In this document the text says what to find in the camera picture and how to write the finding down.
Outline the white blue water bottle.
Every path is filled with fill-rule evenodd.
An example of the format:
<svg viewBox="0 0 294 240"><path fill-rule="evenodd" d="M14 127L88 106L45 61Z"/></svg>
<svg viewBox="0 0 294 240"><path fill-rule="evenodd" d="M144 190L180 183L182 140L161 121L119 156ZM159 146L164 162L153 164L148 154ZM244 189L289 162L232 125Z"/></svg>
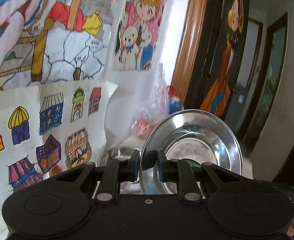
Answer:
<svg viewBox="0 0 294 240"><path fill-rule="evenodd" d="M176 113L184 110L184 105L181 99L176 96L174 87L168 86L168 97L169 97L169 114Z"/></svg>

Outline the clear plastic bag red item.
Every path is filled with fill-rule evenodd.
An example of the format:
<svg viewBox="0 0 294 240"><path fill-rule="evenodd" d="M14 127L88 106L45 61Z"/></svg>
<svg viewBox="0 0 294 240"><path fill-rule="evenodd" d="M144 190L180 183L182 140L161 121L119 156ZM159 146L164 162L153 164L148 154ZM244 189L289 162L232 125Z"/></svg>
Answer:
<svg viewBox="0 0 294 240"><path fill-rule="evenodd" d="M163 64L159 63L155 72L149 97L136 110L132 135L145 140L156 125L169 115L169 92L163 72Z"/></svg>

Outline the colourful houses drawing paper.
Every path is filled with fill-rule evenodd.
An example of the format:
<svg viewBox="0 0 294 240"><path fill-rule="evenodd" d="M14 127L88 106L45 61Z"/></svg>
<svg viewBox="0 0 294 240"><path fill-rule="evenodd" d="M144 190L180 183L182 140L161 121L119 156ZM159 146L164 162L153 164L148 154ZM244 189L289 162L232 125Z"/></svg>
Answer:
<svg viewBox="0 0 294 240"><path fill-rule="evenodd" d="M116 88L92 80L0 92L0 211L12 193L97 160Z"/></svg>

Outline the wooden framed painting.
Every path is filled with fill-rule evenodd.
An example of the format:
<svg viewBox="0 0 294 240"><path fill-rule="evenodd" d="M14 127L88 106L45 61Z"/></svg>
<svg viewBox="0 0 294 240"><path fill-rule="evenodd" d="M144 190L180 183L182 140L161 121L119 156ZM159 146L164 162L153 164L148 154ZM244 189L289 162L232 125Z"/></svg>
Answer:
<svg viewBox="0 0 294 240"><path fill-rule="evenodd" d="M188 1L171 81L186 109L226 118L244 53L249 1Z"/></svg>

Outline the girl with teddy drawing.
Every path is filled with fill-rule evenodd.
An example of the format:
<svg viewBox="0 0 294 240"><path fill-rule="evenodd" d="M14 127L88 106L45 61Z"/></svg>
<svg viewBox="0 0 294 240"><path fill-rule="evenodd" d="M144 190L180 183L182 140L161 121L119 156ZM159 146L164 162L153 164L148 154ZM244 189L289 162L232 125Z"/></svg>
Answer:
<svg viewBox="0 0 294 240"><path fill-rule="evenodd" d="M118 24L113 69L148 70L166 0L126 0Z"/></svg>

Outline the large crayon drawing poster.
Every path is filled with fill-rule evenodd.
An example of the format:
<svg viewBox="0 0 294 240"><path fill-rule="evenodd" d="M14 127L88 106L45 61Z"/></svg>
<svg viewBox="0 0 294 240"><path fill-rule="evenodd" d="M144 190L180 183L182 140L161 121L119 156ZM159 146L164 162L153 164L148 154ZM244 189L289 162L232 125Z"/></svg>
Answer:
<svg viewBox="0 0 294 240"><path fill-rule="evenodd" d="M119 0L0 0L0 91L102 77Z"/></svg>

